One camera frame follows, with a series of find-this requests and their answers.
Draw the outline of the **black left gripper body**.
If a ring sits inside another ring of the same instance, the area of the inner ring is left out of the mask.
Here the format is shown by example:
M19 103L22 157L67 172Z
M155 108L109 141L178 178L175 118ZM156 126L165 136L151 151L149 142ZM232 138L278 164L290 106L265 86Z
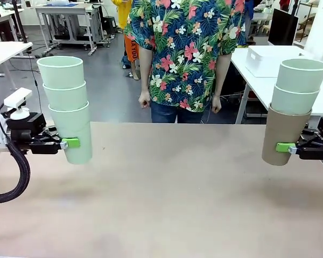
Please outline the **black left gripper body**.
M43 130L47 126L42 113L32 112L28 117L20 120L8 118L5 137L6 146L13 144L21 151L30 150L29 143L43 137Z

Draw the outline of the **person's right hand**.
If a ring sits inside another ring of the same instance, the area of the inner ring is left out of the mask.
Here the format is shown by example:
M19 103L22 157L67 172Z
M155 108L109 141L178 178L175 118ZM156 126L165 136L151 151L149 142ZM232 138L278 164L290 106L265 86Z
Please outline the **person's right hand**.
M139 104L142 109L150 107L150 93L148 90L142 90L139 96Z

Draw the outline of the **person's left hand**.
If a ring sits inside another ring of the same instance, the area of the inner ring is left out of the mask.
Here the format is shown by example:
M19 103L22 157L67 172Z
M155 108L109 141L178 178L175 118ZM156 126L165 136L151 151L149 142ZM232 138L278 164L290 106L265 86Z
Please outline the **person's left hand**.
M212 109L211 111L213 113L218 113L221 110L222 106L221 106L221 100L220 100L220 96L214 95L212 97Z

